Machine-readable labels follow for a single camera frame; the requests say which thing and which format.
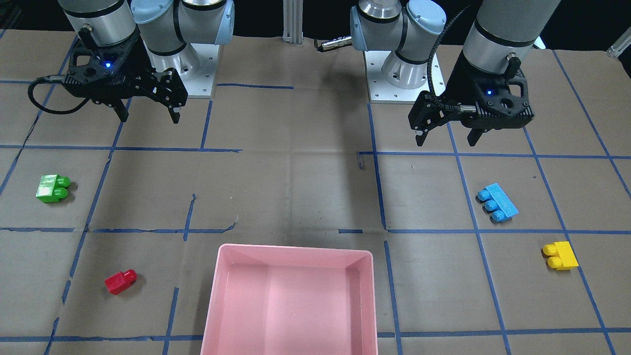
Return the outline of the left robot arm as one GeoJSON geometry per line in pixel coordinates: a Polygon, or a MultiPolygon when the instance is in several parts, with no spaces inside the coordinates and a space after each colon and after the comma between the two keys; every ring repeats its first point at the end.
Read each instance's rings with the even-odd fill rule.
{"type": "Polygon", "coordinates": [[[350,11],[350,36],[316,43],[318,52],[352,45],[385,50],[387,82],[419,92],[408,114],[422,146],[433,129],[457,121],[475,146],[490,130],[521,129],[535,117],[522,62],[559,6],[558,0],[484,0],[446,83],[437,94],[431,65],[456,19],[432,0],[361,0],[350,11]]]}

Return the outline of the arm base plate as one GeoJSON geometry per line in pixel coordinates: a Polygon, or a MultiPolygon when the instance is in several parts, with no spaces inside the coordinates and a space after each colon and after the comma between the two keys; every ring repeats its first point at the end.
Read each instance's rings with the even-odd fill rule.
{"type": "Polygon", "coordinates": [[[414,104],[420,92],[429,90],[426,63],[407,63],[388,50],[363,54],[372,103],[414,104]]]}
{"type": "Polygon", "coordinates": [[[165,58],[165,67],[177,70],[189,98],[211,99],[221,49],[221,45],[189,43],[180,53],[165,58]]]}

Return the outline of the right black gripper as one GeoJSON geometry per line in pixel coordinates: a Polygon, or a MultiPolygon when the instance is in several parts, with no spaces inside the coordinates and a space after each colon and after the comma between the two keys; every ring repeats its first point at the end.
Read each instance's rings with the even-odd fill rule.
{"type": "Polygon", "coordinates": [[[129,117],[129,99],[147,97],[169,108],[172,123],[180,121],[188,92],[174,68],[158,72],[139,35],[113,45],[97,45],[81,35],[72,48],[63,87],[79,98],[110,104],[122,123],[129,117]]]}

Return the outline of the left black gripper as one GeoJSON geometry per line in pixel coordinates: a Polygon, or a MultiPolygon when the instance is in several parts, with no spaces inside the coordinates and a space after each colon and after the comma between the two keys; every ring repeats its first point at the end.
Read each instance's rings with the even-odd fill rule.
{"type": "Polygon", "coordinates": [[[417,146],[424,145],[430,130],[449,121],[471,129],[467,143],[474,147],[485,130],[518,129],[534,119],[521,58],[510,53],[500,62],[507,68],[490,73],[460,53],[445,91],[437,96],[421,92],[408,115],[417,146]]]}

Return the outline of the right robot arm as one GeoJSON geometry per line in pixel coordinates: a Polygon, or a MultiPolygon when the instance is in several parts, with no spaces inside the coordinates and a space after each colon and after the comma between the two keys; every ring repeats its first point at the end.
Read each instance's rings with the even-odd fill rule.
{"type": "Polygon", "coordinates": [[[123,101],[146,97],[167,108],[173,123],[203,78],[208,59],[195,45],[232,40],[232,0],[61,0],[76,31],[68,72],[52,82],[72,96],[113,108],[128,119],[123,101]]]}

